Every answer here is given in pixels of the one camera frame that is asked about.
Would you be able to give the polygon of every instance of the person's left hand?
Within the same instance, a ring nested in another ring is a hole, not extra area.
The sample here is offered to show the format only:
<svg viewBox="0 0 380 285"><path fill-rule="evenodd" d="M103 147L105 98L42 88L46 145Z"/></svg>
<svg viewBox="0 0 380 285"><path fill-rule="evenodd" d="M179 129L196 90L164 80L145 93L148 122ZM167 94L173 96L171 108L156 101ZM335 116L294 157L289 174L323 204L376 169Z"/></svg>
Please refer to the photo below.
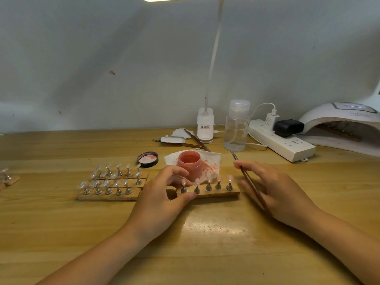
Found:
<svg viewBox="0 0 380 285"><path fill-rule="evenodd" d="M166 166L145 186L129 216L125 226L137 230L139 238L146 243L161 235L176 219L183 207L197 195L188 192L174 200L169 200L167 186L181 187L182 179L186 186L192 183L185 177L189 173L178 166Z"/></svg>

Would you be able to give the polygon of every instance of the clear plastic bottle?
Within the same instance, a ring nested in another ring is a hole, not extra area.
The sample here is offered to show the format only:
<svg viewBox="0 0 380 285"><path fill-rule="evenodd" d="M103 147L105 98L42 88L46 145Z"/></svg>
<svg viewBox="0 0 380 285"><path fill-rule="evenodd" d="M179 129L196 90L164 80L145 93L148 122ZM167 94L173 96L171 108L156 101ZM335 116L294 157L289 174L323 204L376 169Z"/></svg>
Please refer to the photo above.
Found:
<svg viewBox="0 0 380 285"><path fill-rule="evenodd" d="M245 148L250 121L249 107L250 102L247 100L234 99L230 102L223 143L228 151L240 152Z"/></svg>

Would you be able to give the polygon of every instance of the gray wall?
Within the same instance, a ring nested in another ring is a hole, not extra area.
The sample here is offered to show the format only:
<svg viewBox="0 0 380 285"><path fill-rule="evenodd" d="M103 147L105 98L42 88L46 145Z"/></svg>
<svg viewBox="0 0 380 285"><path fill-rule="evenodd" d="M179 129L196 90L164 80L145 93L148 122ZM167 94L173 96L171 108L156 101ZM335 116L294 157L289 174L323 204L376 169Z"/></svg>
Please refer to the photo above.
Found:
<svg viewBox="0 0 380 285"><path fill-rule="evenodd" d="M0 132L194 125L217 7L0 0ZM289 118L371 95L379 8L380 0L226 0L210 94L216 123L233 98L274 102Z"/></svg>

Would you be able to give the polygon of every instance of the bottle label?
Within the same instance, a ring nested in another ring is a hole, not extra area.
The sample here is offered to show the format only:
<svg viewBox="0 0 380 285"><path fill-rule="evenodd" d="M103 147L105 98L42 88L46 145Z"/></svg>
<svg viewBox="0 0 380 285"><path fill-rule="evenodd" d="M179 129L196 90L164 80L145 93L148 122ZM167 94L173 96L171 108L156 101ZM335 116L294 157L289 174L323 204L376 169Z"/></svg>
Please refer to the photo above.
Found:
<svg viewBox="0 0 380 285"><path fill-rule="evenodd" d="M243 129L243 137L248 135L248 128L249 128L249 121L244 124L244 129Z"/></svg>

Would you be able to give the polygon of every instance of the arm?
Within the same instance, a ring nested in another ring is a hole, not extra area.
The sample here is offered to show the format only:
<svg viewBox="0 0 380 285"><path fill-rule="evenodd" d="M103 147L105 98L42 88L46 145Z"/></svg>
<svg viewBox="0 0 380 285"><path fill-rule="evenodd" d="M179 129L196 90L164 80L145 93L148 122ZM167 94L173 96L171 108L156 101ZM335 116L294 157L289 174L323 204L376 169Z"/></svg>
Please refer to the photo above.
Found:
<svg viewBox="0 0 380 285"><path fill-rule="evenodd" d="M182 176L187 175L183 168L165 167L144 187L120 230L38 284L108 284L130 259L168 229L183 207L196 197L195 193L186 193L173 201L168 199L166 187L179 187Z"/></svg>
<svg viewBox="0 0 380 285"><path fill-rule="evenodd" d="M253 171L262 179L266 192L260 194L274 218L309 235L364 284L380 283L379 240L319 209L291 177L272 166L247 161L235 161L234 166ZM242 184L261 206L250 185Z"/></svg>

